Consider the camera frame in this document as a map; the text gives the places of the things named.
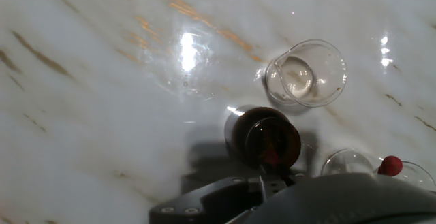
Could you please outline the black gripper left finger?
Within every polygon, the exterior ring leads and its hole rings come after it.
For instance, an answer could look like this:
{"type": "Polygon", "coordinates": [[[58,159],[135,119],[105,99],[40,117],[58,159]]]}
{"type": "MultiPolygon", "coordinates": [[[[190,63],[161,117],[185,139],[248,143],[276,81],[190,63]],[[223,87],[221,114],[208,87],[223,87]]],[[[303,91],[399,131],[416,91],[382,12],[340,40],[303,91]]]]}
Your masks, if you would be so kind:
{"type": "Polygon", "coordinates": [[[151,208],[149,224],[243,223],[286,187],[278,176],[224,178],[151,208]]]}

